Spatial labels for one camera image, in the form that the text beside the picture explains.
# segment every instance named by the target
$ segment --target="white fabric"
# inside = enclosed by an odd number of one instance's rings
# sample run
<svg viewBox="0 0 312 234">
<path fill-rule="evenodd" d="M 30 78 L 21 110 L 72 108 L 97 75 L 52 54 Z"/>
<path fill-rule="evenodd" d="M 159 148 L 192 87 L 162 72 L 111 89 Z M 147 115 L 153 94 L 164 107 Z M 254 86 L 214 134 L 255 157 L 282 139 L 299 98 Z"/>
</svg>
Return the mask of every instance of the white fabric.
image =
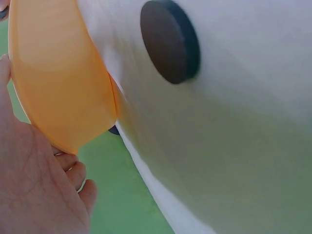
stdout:
<svg viewBox="0 0 312 234">
<path fill-rule="evenodd" d="M 311 233 L 312 1 L 177 0 L 202 52 L 178 86 L 144 47 L 145 1 L 78 0 L 119 87 L 117 126 L 175 233 Z"/>
</svg>

